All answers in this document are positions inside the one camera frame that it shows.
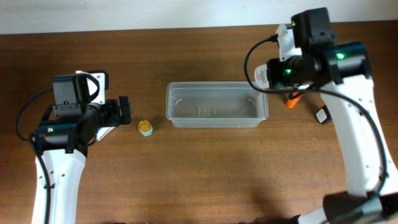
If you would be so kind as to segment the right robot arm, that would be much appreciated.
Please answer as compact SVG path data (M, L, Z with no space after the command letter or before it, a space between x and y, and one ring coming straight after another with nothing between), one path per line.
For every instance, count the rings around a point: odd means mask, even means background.
M293 223L379 223L397 217L397 167L374 102L365 46L339 43L326 8L292 16L277 30L280 56L268 62L271 89L308 85L320 94L343 155L347 189L326 195L320 208Z

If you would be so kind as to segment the orange tube white cap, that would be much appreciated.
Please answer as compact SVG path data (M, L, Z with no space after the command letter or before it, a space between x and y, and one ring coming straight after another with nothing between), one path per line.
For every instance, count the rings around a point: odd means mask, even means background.
M299 100L302 98L302 94L299 92L294 92L294 93L290 93L288 100L286 102L286 106L290 109L294 108L295 105L299 102Z

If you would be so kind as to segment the white Panadol box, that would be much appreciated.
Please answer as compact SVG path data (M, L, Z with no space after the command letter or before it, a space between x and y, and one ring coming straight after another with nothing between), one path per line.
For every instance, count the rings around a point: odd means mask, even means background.
M114 127L104 127L104 128L99 128L97 133L96 133L96 140L100 141L102 140L107 134L109 134Z

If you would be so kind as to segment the dark brown medicine bottle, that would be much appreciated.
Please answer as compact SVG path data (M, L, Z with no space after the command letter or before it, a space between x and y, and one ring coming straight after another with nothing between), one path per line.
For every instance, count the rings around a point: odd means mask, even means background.
M315 114L317 121L320 124L327 124L332 120L331 114L326 105L323 105Z

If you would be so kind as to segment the small gold-lid jar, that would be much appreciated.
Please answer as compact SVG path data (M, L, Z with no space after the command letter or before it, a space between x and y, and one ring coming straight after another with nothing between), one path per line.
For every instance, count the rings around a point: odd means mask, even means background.
M138 130L143 136L150 136L153 132L153 126L147 120L142 120L138 124Z

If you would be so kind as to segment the white squeeze bottle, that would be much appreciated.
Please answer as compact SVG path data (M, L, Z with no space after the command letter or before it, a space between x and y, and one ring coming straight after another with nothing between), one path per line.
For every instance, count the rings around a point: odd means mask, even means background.
M270 87L269 81L267 78L267 65L266 64L256 67L256 69L254 71L254 78L256 81L256 85L260 89L266 90Z

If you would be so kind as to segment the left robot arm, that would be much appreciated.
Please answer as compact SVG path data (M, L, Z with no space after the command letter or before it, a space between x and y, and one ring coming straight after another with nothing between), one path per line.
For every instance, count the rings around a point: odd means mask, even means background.
M54 77L54 102L29 135L37 170L32 223L75 223L89 147L100 129L131 123L128 97L107 100L108 88L104 70Z

